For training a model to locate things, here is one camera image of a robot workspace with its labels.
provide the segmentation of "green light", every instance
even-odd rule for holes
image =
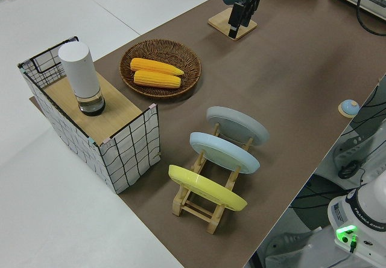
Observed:
[[[343,236],[345,236],[345,234],[351,234],[355,230],[356,230],[356,226],[354,226],[354,225],[349,225],[347,227],[339,228],[339,229],[337,229],[337,238],[340,241],[343,241],[342,238],[343,238]],[[355,235],[353,235],[352,240],[356,241]]]

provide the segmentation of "plate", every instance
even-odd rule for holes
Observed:
[[[206,111],[206,119],[212,126],[219,123],[220,134],[241,144],[246,144],[252,137],[252,145],[261,145],[270,138],[260,122],[231,108],[210,107]]]
[[[156,60],[173,65],[184,74],[180,76],[178,89],[141,86],[134,83],[134,72],[130,69],[133,58]],[[195,53],[181,43],[166,39],[146,40],[137,43],[126,51],[119,66],[125,84],[134,91],[152,98],[173,98],[191,90],[201,76],[201,62]]]
[[[169,177],[193,193],[217,205],[224,205],[232,211],[241,211],[247,205],[247,202],[233,191],[185,168],[169,165]]]
[[[241,167],[240,173],[254,173],[259,167],[259,161],[250,153],[225,139],[201,132],[193,132],[190,137],[192,148],[211,162],[235,171]]]

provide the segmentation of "brown table mat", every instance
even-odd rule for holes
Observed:
[[[155,101],[161,161],[120,194],[185,267],[242,267],[349,123],[338,104],[349,98],[362,104],[386,70],[385,39],[364,31],[354,7],[342,1],[262,0],[253,17],[257,29],[237,42],[207,24],[226,7],[209,0],[95,63],[143,110],[154,100],[123,83],[119,63],[126,50],[163,38],[183,43],[201,59],[202,77],[190,98]],[[363,17],[386,31],[384,23]],[[172,215],[178,186],[168,177],[169,164],[192,165],[189,135],[212,131],[205,119],[211,106],[244,112],[271,134],[250,149],[261,168],[241,174],[234,188],[247,207],[225,211],[214,235],[193,215]],[[203,175],[225,182],[228,172],[208,165]]]

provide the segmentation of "corn cob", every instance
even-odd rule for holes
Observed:
[[[134,74],[134,83],[142,86],[177,89],[181,78],[147,70],[138,70]]]
[[[183,75],[183,71],[173,65],[143,58],[133,58],[130,62],[130,69],[134,72],[147,70],[175,76]]]

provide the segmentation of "white table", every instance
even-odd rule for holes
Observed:
[[[17,64],[78,36],[94,60],[205,0],[0,0],[0,266],[181,267],[32,105]]]

